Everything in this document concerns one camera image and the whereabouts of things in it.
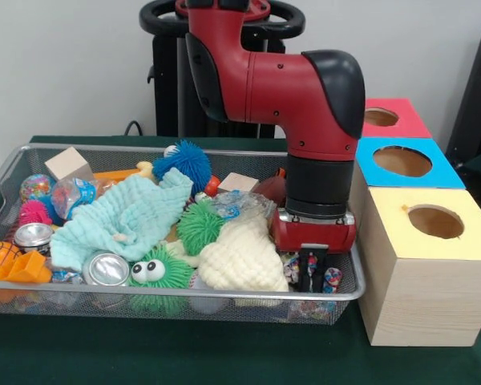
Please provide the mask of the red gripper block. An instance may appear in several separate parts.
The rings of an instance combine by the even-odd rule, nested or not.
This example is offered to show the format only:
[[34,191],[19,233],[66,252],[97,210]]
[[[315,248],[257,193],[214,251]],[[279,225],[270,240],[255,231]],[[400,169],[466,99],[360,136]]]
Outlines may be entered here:
[[356,221],[351,212],[338,219],[320,220],[299,217],[279,208],[273,214],[272,235],[276,247],[282,252],[298,252],[298,291],[310,291],[310,248],[316,248],[314,292],[321,293],[327,270],[329,253],[348,253],[356,236]]

